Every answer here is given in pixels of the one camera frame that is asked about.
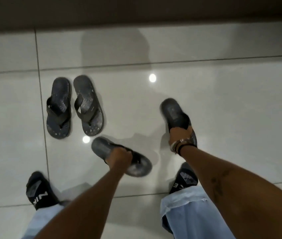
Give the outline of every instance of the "forearm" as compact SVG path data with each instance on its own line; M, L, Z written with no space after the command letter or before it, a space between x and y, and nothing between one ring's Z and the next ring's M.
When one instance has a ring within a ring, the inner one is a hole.
M35 239L99 239L124 169L113 168L53 218Z
M282 238L282 190L195 147L184 146L181 155L237 239Z

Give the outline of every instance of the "silver bracelet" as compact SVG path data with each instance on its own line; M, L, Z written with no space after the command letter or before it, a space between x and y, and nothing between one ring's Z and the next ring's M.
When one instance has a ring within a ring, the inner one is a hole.
M180 140L177 140L175 142L173 142L170 146L170 150L171 152L174 152L175 154L177 154L176 151L176 147L180 144L180 143L184 143L184 144L194 144L194 140L192 138L182 138Z

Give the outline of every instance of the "pant leg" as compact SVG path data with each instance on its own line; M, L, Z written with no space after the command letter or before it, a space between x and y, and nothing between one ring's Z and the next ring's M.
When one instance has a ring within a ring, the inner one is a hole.
M235 239L201 186L191 186L163 198L161 217L164 216L164 227L171 229L175 239Z
M30 221L22 239L33 239L37 233L43 229L43 227L47 225L47 223L63 208L64 206L57 204L51 207L38 209Z

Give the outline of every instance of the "slide sandal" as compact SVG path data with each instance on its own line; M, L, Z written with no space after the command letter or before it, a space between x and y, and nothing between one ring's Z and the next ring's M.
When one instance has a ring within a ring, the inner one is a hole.
M127 169L127 175L130 175L132 177L143 177L151 172L151 161L142 154L135 152L130 148L115 144L105 137L97 137L91 144L92 151L104 161L110 155L112 149L114 149L115 147L122 147L125 148L127 151L132 152L133 158L130 167Z
M178 102L173 98L167 98L161 103L160 110L167 121L167 125L169 127L169 131L173 127L181 127L187 129L188 126L191 126L191 120L186 115ZM191 138L194 141L194 145L197 147L197 139L195 132L192 132Z
M94 86L85 75L76 77L73 86L77 93L75 109L81 119L83 131L88 136L95 136L101 132L104 119Z
M52 84L51 97L47 99L47 131L57 139L65 138L70 133L71 84L63 77L56 78Z

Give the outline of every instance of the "person's right arm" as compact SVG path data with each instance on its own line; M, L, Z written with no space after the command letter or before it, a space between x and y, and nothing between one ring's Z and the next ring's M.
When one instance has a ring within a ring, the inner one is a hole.
M170 144L189 138L192 128L172 128ZM282 238L282 190L237 165L193 146L181 156L194 170L237 239Z

